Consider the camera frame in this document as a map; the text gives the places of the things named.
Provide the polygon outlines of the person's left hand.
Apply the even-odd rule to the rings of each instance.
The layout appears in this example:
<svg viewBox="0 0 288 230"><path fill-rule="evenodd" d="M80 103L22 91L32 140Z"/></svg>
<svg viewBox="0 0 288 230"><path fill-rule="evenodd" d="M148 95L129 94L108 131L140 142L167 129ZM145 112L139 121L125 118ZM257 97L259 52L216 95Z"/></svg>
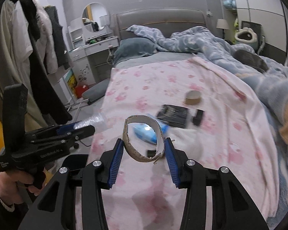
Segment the person's left hand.
<svg viewBox="0 0 288 230"><path fill-rule="evenodd" d="M0 199L10 206L11 204L22 204L24 202L19 192L17 183L29 184L28 190L38 196L44 189L46 182L43 182L42 189L33 186L33 177L19 170L0 172Z"/></svg>

